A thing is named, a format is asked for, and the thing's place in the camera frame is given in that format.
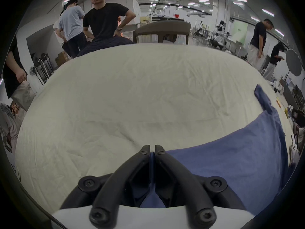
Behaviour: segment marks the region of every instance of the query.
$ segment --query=gray pants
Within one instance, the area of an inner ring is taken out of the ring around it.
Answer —
[[[250,49],[247,56],[247,62],[260,72],[265,57],[261,56],[261,58],[259,59],[258,58],[259,51],[260,50],[257,47],[250,44]]]
[[[27,81],[22,82],[11,96],[13,101],[25,111],[28,111],[34,97],[35,94]]]

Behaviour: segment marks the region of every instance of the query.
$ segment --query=dark pants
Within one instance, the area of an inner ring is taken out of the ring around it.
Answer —
[[[70,52],[70,48],[69,48],[68,43],[65,42],[61,47],[67,53],[67,55],[69,55],[71,57],[71,52]]]
[[[69,41],[67,41],[67,43],[70,48],[71,56],[75,58],[78,55],[79,51],[86,47],[86,36],[83,32],[79,33],[77,36],[72,37]]]

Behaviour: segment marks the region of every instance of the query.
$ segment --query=person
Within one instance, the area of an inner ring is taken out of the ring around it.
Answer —
[[[91,0],[94,8],[84,17],[84,34],[91,38],[109,39],[114,36],[121,36],[120,31],[132,19],[136,17],[130,9],[117,3],[106,3],[105,0]],[[126,16],[118,26],[118,17]]]
[[[269,19],[258,22],[255,26],[253,38],[250,42],[250,50],[247,56],[247,62],[256,68],[258,71],[262,67],[262,62],[259,59],[263,55],[263,48],[266,43],[267,33],[266,30],[271,30],[273,23]]]
[[[8,98],[12,98],[25,111],[28,111],[35,94],[27,81],[27,73],[23,68],[14,37],[3,68],[3,80]]]
[[[276,67],[276,63],[281,61],[281,60],[285,60],[282,56],[279,56],[279,52],[280,51],[285,51],[285,46],[283,45],[283,43],[279,42],[278,44],[276,44],[272,50],[271,56],[270,56],[270,61],[269,64],[266,68],[265,73],[263,74],[263,77],[266,80],[271,80],[271,77],[273,75],[274,69]]]
[[[59,19],[57,21],[55,21],[55,23],[53,25],[53,29],[54,29],[56,38],[57,38],[61,48],[71,57],[70,48],[68,46],[67,39],[66,39],[63,31],[60,32],[58,27],[59,27]]]
[[[59,17],[59,32],[64,32],[67,44],[70,49],[71,57],[75,58],[79,51],[87,45],[86,36],[83,33],[81,19],[85,13],[80,6],[77,5],[78,0],[69,0],[67,9],[63,11]]]

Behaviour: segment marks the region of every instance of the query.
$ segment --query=black t-shirt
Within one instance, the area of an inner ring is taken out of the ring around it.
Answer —
[[[10,51],[13,53],[15,61],[17,62],[19,67],[24,70],[24,68],[20,62],[20,58],[19,58],[16,36],[14,37],[14,39],[12,41],[9,52]],[[2,74],[3,74],[3,80],[4,80],[4,84],[5,84],[7,97],[10,98],[12,96],[12,94],[14,93],[14,91],[17,89],[17,87],[20,85],[20,83],[18,82],[15,73],[6,64],[3,67]]]
[[[125,16],[128,10],[121,4],[108,2],[101,9],[93,8],[86,13],[83,27],[90,26],[95,38],[111,38],[117,28],[118,17]]]
[[[275,55],[278,55],[279,52],[280,52],[279,49],[277,49],[276,47],[273,48],[272,53],[271,53],[271,56],[270,56],[270,61],[269,61],[269,63],[272,63],[272,64],[276,65],[276,63],[277,63],[278,61],[281,61],[280,58],[275,58],[275,57],[274,57]]]
[[[260,44],[259,44],[259,37],[260,35],[264,38],[264,44],[263,44],[263,48],[265,47],[265,43],[266,43],[266,37],[267,37],[267,33],[266,33],[266,28],[263,22],[258,22],[255,26],[254,29],[254,33],[253,33],[253,38],[250,42],[250,44],[252,44],[254,47],[260,49]]]

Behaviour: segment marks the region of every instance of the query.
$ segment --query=human arm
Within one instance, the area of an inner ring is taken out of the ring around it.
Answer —
[[[56,35],[58,35],[61,39],[63,39],[64,42],[67,42],[66,37],[59,31],[58,28],[55,28],[54,30],[55,30]]]
[[[121,22],[121,24],[116,28],[113,36],[120,36],[120,29],[122,29],[125,25],[127,25],[130,21],[132,21],[136,15],[131,10],[128,10],[123,16],[126,16],[125,19]]]
[[[86,37],[94,39],[94,35],[89,31],[89,26],[88,27],[83,27],[83,32]]]
[[[259,38],[258,38],[258,42],[259,42],[259,52],[258,52],[258,58],[260,59],[261,57],[262,57],[262,55],[263,55],[263,45],[264,45],[264,38],[263,38],[263,36],[259,36]]]
[[[27,74],[16,62],[12,51],[8,53],[5,63],[15,73],[19,83],[27,81]]]

